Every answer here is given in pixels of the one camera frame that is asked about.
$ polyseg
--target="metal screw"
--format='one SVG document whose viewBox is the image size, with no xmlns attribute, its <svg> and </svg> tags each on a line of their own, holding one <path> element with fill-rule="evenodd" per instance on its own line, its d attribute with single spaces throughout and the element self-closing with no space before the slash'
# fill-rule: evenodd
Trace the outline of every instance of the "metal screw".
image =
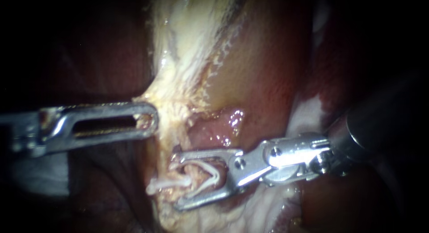
<svg viewBox="0 0 429 233">
<path fill-rule="evenodd" d="M 246 167 L 246 161 L 242 158 L 236 159 L 235 166 L 239 170 L 243 170 Z"/>
<path fill-rule="evenodd" d="M 277 157 L 277 156 L 280 156 L 282 154 L 282 151 L 279 148 L 274 147 L 271 149 L 270 153 L 271 153 L 271 156 Z"/>
</svg>

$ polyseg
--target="white fibrous tissue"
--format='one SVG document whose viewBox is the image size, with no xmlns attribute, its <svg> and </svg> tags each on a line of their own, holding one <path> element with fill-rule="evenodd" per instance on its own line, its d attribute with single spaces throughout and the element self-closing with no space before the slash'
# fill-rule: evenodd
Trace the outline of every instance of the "white fibrous tissue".
<svg viewBox="0 0 429 233">
<path fill-rule="evenodd" d="M 204 171 L 209 173 L 211 177 L 204 181 L 195 191 L 190 192 L 185 195 L 186 198 L 192 198 L 199 194 L 201 191 L 207 189 L 208 187 L 215 185 L 220 180 L 219 171 L 211 166 L 210 164 L 204 161 L 197 160 L 189 160 L 184 163 L 172 163 L 169 166 L 169 170 L 176 170 L 180 167 L 184 167 L 185 165 L 197 165 L 201 167 Z M 152 178 L 149 185 L 146 187 L 146 193 L 148 195 L 154 195 L 157 191 L 160 191 L 163 188 L 171 188 L 171 187 L 189 187 L 192 185 L 192 178 L 188 175 L 185 175 L 182 179 L 158 179 Z"/>
</svg>

